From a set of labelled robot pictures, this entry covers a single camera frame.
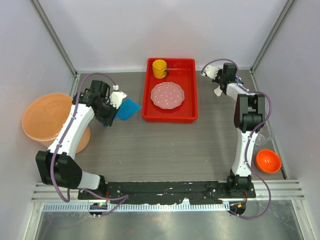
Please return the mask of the white paper scrap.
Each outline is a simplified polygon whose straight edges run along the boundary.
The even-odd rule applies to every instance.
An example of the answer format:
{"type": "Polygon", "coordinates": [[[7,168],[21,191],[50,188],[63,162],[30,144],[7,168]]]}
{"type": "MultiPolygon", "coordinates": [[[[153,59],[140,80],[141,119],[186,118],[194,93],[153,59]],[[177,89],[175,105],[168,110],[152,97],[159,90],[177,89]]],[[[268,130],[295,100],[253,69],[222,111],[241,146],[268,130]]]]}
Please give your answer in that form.
{"type": "Polygon", "coordinates": [[[222,94],[225,94],[225,90],[222,85],[219,85],[217,88],[215,88],[213,92],[217,97],[220,97],[222,94]]]}

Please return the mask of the blue plastic dustpan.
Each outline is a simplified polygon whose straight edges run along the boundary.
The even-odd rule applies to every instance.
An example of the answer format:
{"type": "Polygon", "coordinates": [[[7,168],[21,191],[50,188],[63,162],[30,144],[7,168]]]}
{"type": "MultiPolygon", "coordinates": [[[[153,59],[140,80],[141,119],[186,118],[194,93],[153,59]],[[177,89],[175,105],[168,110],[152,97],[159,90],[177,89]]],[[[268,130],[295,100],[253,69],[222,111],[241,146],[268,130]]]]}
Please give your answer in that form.
{"type": "Polygon", "coordinates": [[[116,119],[126,121],[134,114],[136,114],[141,108],[142,107],[139,104],[137,104],[130,98],[126,98],[125,101],[122,102],[116,114],[111,118],[111,123],[113,123],[113,121],[116,119]]]}

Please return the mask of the blue hand brush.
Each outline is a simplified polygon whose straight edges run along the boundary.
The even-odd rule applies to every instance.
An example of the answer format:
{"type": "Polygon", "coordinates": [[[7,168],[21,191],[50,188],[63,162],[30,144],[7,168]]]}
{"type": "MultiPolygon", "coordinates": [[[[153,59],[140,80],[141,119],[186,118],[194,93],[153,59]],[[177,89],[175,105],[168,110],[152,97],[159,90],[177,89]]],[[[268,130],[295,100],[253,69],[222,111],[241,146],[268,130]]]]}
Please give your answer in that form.
{"type": "Polygon", "coordinates": [[[236,78],[235,78],[235,81],[236,81],[237,83],[239,83],[239,84],[243,84],[243,83],[244,83],[244,82],[242,81],[242,79],[239,78],[239,77],[236,77],[236,78]]]}

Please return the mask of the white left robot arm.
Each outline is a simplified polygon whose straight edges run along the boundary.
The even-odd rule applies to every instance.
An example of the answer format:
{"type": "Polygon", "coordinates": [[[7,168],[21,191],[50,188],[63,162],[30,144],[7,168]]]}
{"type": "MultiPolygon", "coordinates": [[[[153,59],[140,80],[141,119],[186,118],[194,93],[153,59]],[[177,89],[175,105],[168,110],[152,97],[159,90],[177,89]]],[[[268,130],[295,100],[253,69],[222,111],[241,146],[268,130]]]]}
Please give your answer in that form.
{"type": "Polygon", "coordinates": [[[126,94],[119,86],[93,80],[89,88],[72,99],[70,113],[60,133],[46,151],[38,151],[35,161],[42,182],[55,187],[64,202],[60,188],[83,190],[100,200],[106,196],[107,184],[102,175],[85,172],[75,161],[80,140],[92,119],[111,126],[126,94]]]}

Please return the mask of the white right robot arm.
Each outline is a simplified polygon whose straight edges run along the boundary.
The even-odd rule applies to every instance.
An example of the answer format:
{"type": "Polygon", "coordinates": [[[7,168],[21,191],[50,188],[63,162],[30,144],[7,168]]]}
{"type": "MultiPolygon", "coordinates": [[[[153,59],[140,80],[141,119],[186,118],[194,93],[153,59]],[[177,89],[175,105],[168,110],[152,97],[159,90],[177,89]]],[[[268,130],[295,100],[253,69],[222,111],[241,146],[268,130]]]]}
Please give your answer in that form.
{"type": "Polygon", "coordinates": [[[234,163],[226,180],[226,193],[233,198],[248,193],[253,188],[251,162],[254,145],[261,128],[265,124],[265,96],[251,92],[239,82],[237,67],[224,63],[214,73],[213,82],[219,87],[215,94],[225,94],[235,100],[233,124],[237,130],[237,146],[234,163]]]}

